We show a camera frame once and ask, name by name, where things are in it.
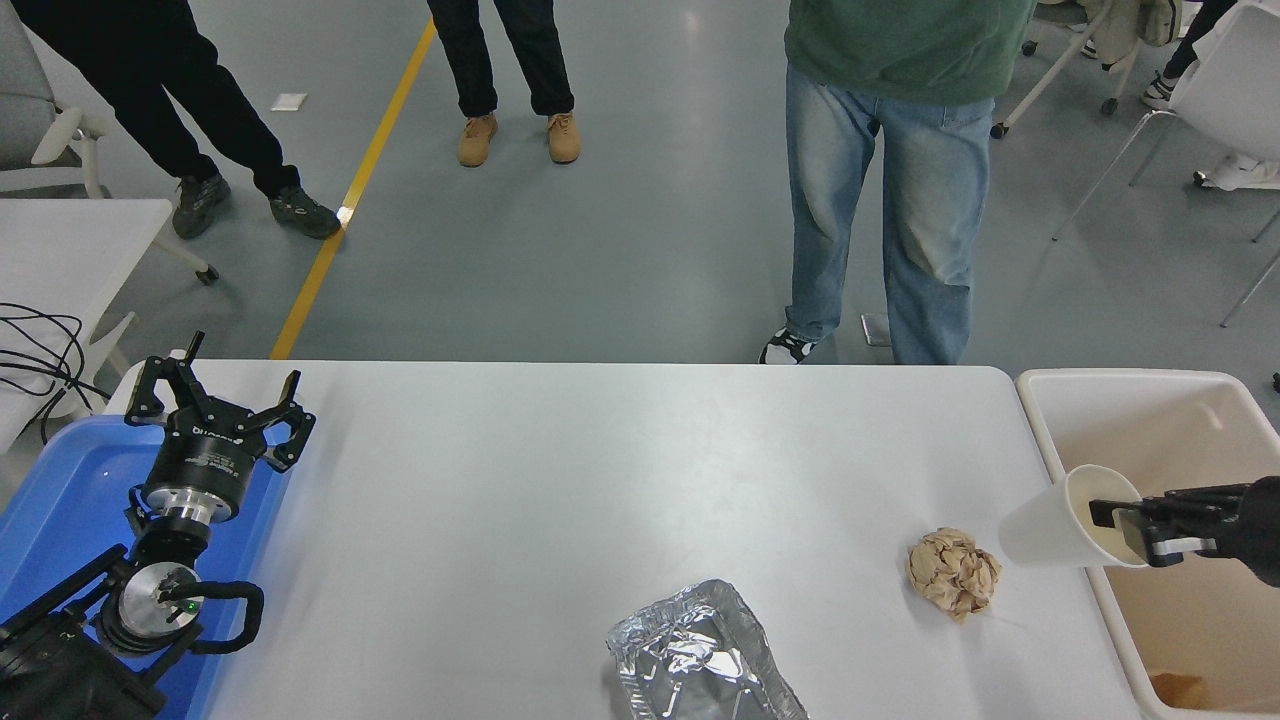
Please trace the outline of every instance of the shoe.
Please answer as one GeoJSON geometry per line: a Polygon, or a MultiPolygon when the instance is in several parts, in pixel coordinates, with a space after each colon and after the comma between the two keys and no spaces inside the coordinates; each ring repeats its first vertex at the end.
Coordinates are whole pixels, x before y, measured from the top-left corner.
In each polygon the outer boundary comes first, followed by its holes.
{"type": "Polygon", "coordinates": [[[498,118],[489,113],[479,118],[467,118],[458,141],[458,163],[463,168],[479,168],[489,158],[489,141],[498,135],[498,118]]]}
{"type": "Polygon", "coordinates": [[[1254,160],[1242,152],[1230,152],[1212,170],[1204,173],[1203,187],[1231,191],[1265,186],[1277,174],[1280,174],[1280,160],[1254,160]]]}
{"type": "Polygon", "coordinates": [[[760,365],[799,365],[813,352],[814,343],[782,328],[760,351],[760,365]]]}
{"type": "Polygon", "coordinates": [[[183,240],[191,240],[214,224],[214,208],[232,195],[221,174],[206,181],[193,177],[182,178],[178,183],[178,209],[173,211],[173,232],[183,240]]]}
{"type": "Polygon", "coordinates": [[[282,225],[297,228],[316,240],[324,240],[342,227],[333,210],[311,200],[298,186],[287,187],[271,199],[271,215],[282,225]]]}
{"type": "Polygon", "coordinates": [[[547,147],[556,163],[577,160],[582,152],[582,138],[577,135],[573,113],[557,113],[547,119],[547,147]]]}
{"type": "Polygon", "coordinates": [[[1178,85],[1178,78],[1166,78],[1165,73],[1156,73],[1156,79],[1151,81],[1147,90],[1142,94],[1142,102],[1148,108],[1155,108],[1156,110],[1167,110],[1169,99],[1174,95],[1174,87],[1178,85]]]}

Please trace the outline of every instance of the paper cup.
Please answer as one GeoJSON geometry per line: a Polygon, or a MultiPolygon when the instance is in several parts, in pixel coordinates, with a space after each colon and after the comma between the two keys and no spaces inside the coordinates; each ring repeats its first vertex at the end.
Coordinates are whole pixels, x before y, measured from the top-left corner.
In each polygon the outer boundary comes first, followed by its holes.
{"type": "Polygon", "coordinates": [[[1146,568],[1120,528],[1089,519],[1091,500],[1137,502],[1142,496],[1120,473],[1080,465],[1000,521],[1000,544],[1018,565],[1146,568]]]}

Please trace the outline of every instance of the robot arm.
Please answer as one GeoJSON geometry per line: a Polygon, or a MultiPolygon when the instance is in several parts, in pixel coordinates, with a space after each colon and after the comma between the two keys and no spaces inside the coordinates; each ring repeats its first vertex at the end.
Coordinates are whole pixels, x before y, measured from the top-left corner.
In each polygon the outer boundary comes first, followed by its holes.
{"type": "Polygon", "coordinates": [[[183,653],[236,652],[257,635],[261,588],[201,580],[196,562],[212,525],[239,514],[253,464],[265,459],[278,471],[291,468],[315,415],[294,400],[297,370],[280,401],[261,413],[205,393],[191,369],[202,340],[196,333],[182,359],[148,357],[129,400],[127,423],[165,428],[146,482],[129,491],[133,548],[108,550],[0,625],[0,719],[148,720],[165,703],[155,683],[183,653]],[[160,380],[175,398],[169,414],[155,393],[160,380]],[[265,433],[282,423],[291,436],[270,446],[265,433]],[[200,639],[197,618],[211,600],[246,601],[237,637],[200,639]],[[84,632],[90,624],[96,642],[84,632]],[[152,664],[137,673],[118,660],[151,655],[152,664]]]}
{"type": "Polygon", "coordinates": [[[1152,568],[1184,552],[1235,557],[1263,583],[1280,587],[1280,475],[1254,483],[1169,491],[1139,502],[1089,502],[1094,525],[1119,527],[1152,568]]]}

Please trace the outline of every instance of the yellow floor line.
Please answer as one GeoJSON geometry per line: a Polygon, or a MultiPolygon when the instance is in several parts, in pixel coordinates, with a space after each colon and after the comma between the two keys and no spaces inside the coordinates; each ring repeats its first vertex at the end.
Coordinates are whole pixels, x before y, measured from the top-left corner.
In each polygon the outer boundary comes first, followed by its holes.
{"type": "Polygon", "coordinates": [[[434,37],[435,19],[433,18],[426,23],[422,37],[419,38],[417,47],[413,49],[413,55],[410,56],[408,64],[404,67],[404,74],[401,76],[399,85],[396,86],[396,94],[392,95],[392,101],[387,105],[387,111],[383,113],[383,120],[378,124],[374,138],[369,141],[369,149],[365,150],[356,177],[351,181],[351,187],[347,188],[347,196],[342,199],[342,208],[338,209],[342,229],[329,236],[320,246],[320,252],[316,255],[315,263],[311,264],[311,272],[307,273],[307,279],[303,281],[302,290],[298,291],[298,297],[293,301],[293,309],[289,310],[289,316],[284,319],[284,327],[280,328],[280,334],[275,338],[275,347],[268,355],[270,360],[285,360],[293,352],[293,343],[297,342],[298,333],[302,332],[302,325],[307,322],[307,315],[311,314],[311,305],[315,304],[316,295],[320,292],[320,286],[324,284],[329,265],[333,264],[343,237],[347,236],[347,224],[356,214],[356,205],[360,204],[369,178],[374,174],[374,167],[378,165],[378,159],[383,155],[387,138],[390,137],[392,128],[399,119],[401,109],[404,108],[404,100],[408,99],[408,91],[413,87],[417,70],[422,67],[422,59],[426,58],[426,50],[431,46],[434,37]]]}

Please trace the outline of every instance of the person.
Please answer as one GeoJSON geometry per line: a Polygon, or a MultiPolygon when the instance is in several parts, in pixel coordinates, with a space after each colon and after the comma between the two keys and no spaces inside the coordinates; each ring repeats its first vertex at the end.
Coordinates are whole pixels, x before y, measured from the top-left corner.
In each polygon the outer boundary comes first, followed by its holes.
{"type": "Polygon", "coordinates": [[[993,99],[1009,86],[1033,5],[791,0],[791,305],[759,363],[803,363],[840,324],[854,209],[882,129],[893,360],[959,363],[970,332],[970,256],[987,196],[993,99]]]}
{"type": "Polygon", "coordinates": [[[1169,99],[1174,94],[1174,87],[1187,68],[1196,61],[1196,41],[1208,35],[1233,5],[1235,5],[1235,0],[1203,0],[1201,3],[1199,12],[1196,13],[1190,27],[1187,28],[1187,35],[1174,49],[1174,54],[1165,63],[1165,67],[1156,70],[1156,79],[1151,81],[1151,85],[1143,90],[1143,104],[1156,110],[1169,109],[1169,99]]]}
{"type": "MultiPolygon", "coordinates": [[[[1245,3],[1260,3],[1274,8],[1280,8],[1277,0],[1245,0],[1245,3]]],[[[1148,108],[1167,110],[1169,100],[1178,87],[1187,70],[1198,60],[1196,45],[1201,44],[1201,50],[1206,42],[1212,42],[1213,29],[1236,0],[1203,0],[1201,9],[1192,19],[1187,35],[1174,50],[1174,54],[1165,63],[1165,67],[1156,70],[1156,78],[1142,92],[1142,101],[1148,108]]],[[[1222,156],[1210,170],[1197,170],[1196,182],[1202,187],[1217,187],[1221,190],[1238,190],[1242,187],[1258,190],[1280,190],[1280,159],[1265,160],[1245,155],[1240,151],[1230,151],[1222,156]]]]}
{"type": "Polygon", "coordinates": [[[280,142],[253,110],[218,49],[196,28],[187,0],[13,0],[19,19],[84,76],[151,159],[179,179],[173,229],[193,238],[230,195],[214,160],[182,123],[172,95],[214,147],[253,172],[271,215],[306,236],[339,227],[301,187],[280,142]]]}
{"type": "MultiPolygon", "coordinates": [[[[582,140],[573,119],[573,94],[564,69],[553,0],[494,0],[516,60],[529,83],[534,113],[547,118],[547,145],[559,164],[577,160],[582,140]]],[[[480,28],[479,0],[426,0],[444,55],[458,88],[458,109],[467,122],[458,141],[458,163],[475,168],[489,158],[498,132],[498,92],[480,28]]]]}

